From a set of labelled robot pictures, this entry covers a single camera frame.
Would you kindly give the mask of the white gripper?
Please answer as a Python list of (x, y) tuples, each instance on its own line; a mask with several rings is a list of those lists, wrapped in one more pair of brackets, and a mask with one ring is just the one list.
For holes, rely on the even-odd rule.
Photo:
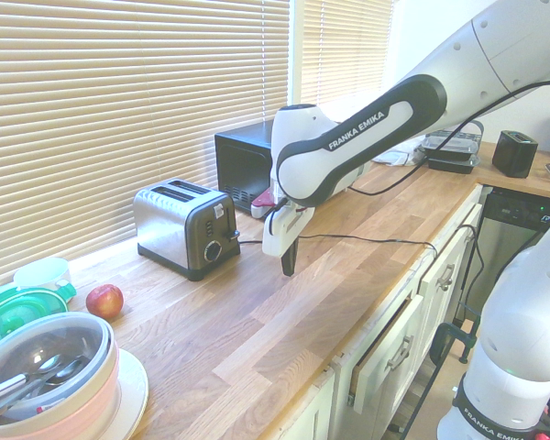
[(297, 237), (313, 215), (313, 207), (284, 205), (265, 220), (262, 251), (269, 256), (282, 256), (281, 268), (285, 276), (294, 274), (299, 246)]

